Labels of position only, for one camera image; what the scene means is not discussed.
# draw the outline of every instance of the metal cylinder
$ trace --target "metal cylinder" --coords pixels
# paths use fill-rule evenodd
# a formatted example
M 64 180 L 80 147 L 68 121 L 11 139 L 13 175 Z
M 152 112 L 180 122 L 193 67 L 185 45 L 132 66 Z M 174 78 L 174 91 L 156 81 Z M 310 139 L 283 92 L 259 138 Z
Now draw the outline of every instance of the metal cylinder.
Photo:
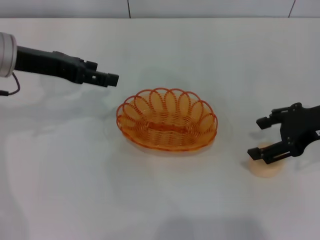
M 13 73 L 17 59 L 17 42 L 13 35 L 0 32 L 0 77 Z

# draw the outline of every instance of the white table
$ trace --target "white table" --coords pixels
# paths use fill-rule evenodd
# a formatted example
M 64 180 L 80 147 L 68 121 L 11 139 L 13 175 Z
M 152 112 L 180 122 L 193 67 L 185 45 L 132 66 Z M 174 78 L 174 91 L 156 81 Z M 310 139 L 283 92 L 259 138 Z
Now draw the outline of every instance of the white table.
M 20 46 L 120 75 L 116 88 L 17 72 L 0 98 L 1 240 L 302 240 L 320 234 L 320 143 L 271 179 L 247 149 L 280 140 L 256 120 L 320 105 L 320 19 L 1 19 Z M 14 90 L 13 79 L 0 89 Z M 142 152 L 115 111 L 147 88 L 181 88 L 219 120 L 191 156 Z

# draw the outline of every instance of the small round disk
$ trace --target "small round disk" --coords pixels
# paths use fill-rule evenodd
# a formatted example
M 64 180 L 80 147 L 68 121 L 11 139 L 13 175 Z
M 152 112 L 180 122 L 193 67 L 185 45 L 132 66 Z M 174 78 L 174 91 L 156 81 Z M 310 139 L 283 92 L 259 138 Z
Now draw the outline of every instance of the small round disk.
M 270 146 L 272 143 L 262 143 L 258 147 L 265 148 Z M 272 178 L 276 176 L 284 167 L 285 160 L 279 160 L 270 164 L 266 164 L 263 159 L 253 160 L 249 159 L 248 168 L 253 175 L 261 178 Z

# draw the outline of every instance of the orange wicker basket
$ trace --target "orange wicker basket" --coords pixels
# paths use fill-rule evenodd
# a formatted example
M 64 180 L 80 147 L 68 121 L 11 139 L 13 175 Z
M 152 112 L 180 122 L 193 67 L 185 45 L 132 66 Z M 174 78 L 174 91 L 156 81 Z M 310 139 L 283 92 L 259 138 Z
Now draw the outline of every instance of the orange wicker basket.
M 218 128 L 214 111 L 195 93 L 162 87 L 128 97 L 116 111 L 116 123 L 132 142 L 170 152 L 208 146 Z

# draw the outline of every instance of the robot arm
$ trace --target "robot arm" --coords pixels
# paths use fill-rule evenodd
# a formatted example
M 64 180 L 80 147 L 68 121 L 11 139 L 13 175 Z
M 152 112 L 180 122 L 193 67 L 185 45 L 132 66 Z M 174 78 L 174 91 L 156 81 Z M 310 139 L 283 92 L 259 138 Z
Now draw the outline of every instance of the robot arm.
M 262 130 L 281 124 L 282 141 L 264 148 L 249 149 L 248 154 L 253 160 L 263 159 L 266 164 L 300 156 L 310 143 L 320 140 L 319 119 L 320 106 L 304 108 L 297 102 L 289 107 L 274 109 L 269 117 L 260 118 L 256 123 Z
M 0 32 L 0 77 L 9 77 L 14 70 L 50 75 L 76 84 L 116 87 L 119 76 L 97 71 L 98 64 L 61 52 L 40 51 L 17 46 L 13 35 Z

